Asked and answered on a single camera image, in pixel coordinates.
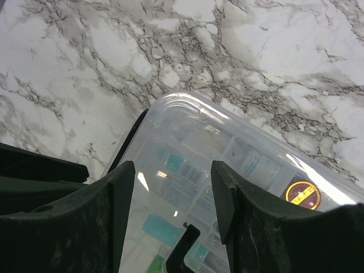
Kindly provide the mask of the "green small packet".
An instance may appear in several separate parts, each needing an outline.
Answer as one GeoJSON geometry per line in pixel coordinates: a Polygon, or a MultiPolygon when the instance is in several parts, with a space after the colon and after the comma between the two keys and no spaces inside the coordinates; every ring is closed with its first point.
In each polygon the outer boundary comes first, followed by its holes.
{"type": "Polygon", "coordinates": [[[157,254],[149,265],[148,269],[146,270],[146,273],[163,273],[164,261],[164,257],[157,254]]]}

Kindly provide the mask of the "black lid handle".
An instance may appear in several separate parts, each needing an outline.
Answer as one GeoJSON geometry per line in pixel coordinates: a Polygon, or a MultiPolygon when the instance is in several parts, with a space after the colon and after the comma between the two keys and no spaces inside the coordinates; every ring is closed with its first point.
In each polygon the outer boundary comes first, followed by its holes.
{"type": "Polygon", "coordinates": [[[166,271],[168,273],[194,273],[194,271],[186,265],[184,258],[199,236],[200,231],[198,228],[192,224],[189,224],[186,227],[185,233],[182,235],[166,261],[166,271]]]}

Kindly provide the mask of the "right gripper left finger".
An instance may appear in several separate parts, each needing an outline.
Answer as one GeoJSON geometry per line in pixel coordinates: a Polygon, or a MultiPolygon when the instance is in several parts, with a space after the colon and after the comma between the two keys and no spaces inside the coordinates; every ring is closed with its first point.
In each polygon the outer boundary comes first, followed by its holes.
{"type": "Polygon", "coordinates": [[[2,272],[118,272],[134,189],[126,161],[92,184],[1,178],[2,272]]]}

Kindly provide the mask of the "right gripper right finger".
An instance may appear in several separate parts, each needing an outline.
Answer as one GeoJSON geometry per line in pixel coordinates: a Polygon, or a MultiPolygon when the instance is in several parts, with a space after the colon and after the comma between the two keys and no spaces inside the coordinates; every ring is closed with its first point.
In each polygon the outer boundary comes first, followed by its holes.
{"type": "Polygon", "coordinates": [[[318,212],[214,161],[211,180],[231,272],[362,272],[363,205],[318,212]]]}

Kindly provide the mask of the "clear plastic box lid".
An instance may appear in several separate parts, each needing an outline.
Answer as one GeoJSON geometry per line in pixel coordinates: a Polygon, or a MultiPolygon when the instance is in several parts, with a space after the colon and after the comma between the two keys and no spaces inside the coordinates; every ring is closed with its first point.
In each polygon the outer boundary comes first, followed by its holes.
{"type": "Polygon", "coordinates": [[[120,272],[363,271],[363,189],[196,93],[144,111],[126,161],[120,272]]]}

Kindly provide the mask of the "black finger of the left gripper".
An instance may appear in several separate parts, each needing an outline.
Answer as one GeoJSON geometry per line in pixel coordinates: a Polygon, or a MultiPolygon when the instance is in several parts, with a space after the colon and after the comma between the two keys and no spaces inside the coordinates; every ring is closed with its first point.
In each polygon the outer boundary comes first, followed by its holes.
{"type": "Polygon", "coordinates": [[[31,212],[83,187],[78,163],[1,144],[1,215],[31,212]]]}

